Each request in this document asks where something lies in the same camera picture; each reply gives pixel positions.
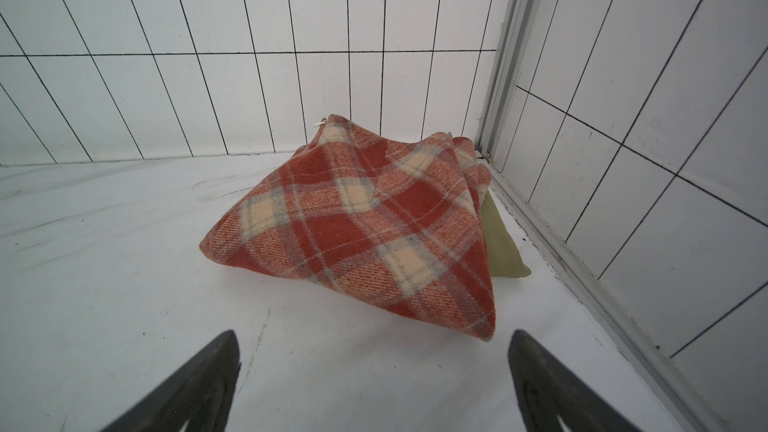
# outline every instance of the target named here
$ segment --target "green fabric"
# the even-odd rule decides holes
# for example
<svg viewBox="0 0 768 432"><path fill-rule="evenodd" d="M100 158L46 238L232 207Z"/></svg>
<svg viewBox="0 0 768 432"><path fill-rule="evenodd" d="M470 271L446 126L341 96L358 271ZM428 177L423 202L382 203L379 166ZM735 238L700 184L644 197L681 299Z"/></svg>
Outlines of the green fabric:
<svg viewBox="0 0 768 432"><path fill-rule="evenodd" d="M498 214L496 204L490 193L480 206L480 222L485 234L485 247L488 249L488 269L492 277L527 277L531 269L523 264L520 252Z"/></svg>

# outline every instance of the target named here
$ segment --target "red plaid cushion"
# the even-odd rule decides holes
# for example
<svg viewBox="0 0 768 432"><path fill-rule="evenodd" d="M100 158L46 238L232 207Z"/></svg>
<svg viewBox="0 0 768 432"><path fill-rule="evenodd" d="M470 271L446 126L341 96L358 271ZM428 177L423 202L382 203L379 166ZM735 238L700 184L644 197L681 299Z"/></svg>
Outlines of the red plaid cushion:
<svg viewBox="0 0 768 432"><path fill-rule="evenodd" d="M406 144L331 116L200 250L490 340L495 311L479 221L490 181L469 139L436 133Z"/></svg>

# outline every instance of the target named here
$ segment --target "plaid pillow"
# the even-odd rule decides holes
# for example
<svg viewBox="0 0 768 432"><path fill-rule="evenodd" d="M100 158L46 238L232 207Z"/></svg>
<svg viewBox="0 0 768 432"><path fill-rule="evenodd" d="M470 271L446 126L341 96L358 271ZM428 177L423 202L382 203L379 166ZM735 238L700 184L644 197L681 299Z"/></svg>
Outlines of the plaid pillow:
<svg viewBox="0 0 768 432"><path fill-rule="evenodd" d="M469 139L440 132L406 144L331 116L200 250L488 341L495 310L479 217L490 181Z"/></svg>

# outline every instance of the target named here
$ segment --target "baseboard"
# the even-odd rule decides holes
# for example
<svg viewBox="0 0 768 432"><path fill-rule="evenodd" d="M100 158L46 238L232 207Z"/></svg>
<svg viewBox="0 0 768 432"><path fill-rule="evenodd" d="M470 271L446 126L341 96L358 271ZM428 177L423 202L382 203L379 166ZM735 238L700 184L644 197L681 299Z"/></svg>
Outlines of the baseboard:
<svg viewBox="0 0 768 432"><path fill-rule="evenodd" d="M729 428L694 386L659 352L643 329L622 309L586 265L554 233L493 166L491 188L526 231L544 258L610 335L648 386L689 432L726 432Z"/></svg>

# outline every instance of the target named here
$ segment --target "white marble floor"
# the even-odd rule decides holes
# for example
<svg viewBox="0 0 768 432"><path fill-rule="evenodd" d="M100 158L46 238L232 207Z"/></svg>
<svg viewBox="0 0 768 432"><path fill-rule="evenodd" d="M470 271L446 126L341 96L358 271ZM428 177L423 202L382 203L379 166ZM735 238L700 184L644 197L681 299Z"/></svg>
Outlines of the white marble floor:
<svg viewBox="0 0 768 432"><path fill-rule="evenodd" d="M288 156L0 168L0 428L99 430L232 328L228 430L524 430L523 328L643 430L680 430L503 210L533 275L494 279L490 343L207 261L210 226Z"/></svg>

